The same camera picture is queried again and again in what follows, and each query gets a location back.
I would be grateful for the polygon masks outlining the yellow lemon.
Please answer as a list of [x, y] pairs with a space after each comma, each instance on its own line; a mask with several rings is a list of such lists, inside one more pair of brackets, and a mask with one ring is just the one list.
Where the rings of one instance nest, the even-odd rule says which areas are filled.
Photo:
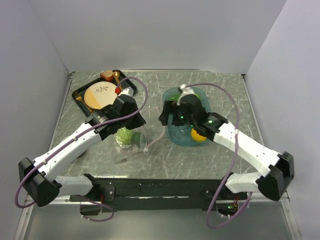
[[197, 131], [194, 128], [191, 129], [190, 135], [192, 139], [198, 143], [205, 142], [207, 140], [205, 136], [202, 136], [199, 133], [197, 133]]

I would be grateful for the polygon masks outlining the large green cabbage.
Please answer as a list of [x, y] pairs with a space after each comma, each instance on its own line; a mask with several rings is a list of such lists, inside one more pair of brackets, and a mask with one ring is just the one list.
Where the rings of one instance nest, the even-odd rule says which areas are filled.
[[133, 134], [133, 130], [123, 127], [116, 132], [115, 140], [121, 147], [129, 146], [132, 144]]

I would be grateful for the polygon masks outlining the clear zip top bag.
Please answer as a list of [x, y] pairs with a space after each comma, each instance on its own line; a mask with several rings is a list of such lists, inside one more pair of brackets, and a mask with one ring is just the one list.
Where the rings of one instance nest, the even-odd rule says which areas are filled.
[[118, 153], [116, 164], [127, 162], [135, 154], [147, 155], [152, 146], [166, 133], [166, 127], [158, 120], [160, 116], [159, 107], [149, 106], [144, 108], [140, 114], [146, 124], [132, 130], [123, 127], [114, 135], [115, 149]]

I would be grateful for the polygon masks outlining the dark green avocado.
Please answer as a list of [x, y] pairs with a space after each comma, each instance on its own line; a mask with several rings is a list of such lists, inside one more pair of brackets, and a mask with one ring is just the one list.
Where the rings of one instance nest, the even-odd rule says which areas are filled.
[[136, 145], [140, 143], [141, 140], [141, 132], [134, 131], [132, 135], [132, 142]]

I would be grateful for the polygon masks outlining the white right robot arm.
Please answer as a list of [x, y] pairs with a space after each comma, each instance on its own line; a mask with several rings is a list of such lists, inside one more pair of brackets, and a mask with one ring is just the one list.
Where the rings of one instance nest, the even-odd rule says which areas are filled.
[[195, 94], [165, 100], [159, 120], [164, 126], [191, 126], [200, 136], [233, 151], [255, 168], [253, 173], [229, 173], [218, 188], [224, 199], [240, 192], [260, 192], [278, 201], [295, 176], [294, 157], [290, 153], [271, 150], [236, 130], [226, 118], [207, 111]]

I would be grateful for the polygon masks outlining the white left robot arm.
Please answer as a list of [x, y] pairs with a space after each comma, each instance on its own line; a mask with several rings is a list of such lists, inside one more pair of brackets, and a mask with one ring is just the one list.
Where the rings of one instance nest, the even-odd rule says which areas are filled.
[[129, 95], [118, 95], [112, 105], [90, 115], [80, 127], [49, 152], [18, 163], [20, 189], [25, 189], [34, 204], [43, 207], [55, 198], [80, 195], [88, 201], [101, 193], [100, 183], [90, 174], [63, 177], [61, 171], [86, 150], [104, 141], [125, 127], [129, 130], [143, 126], [136, 100]]

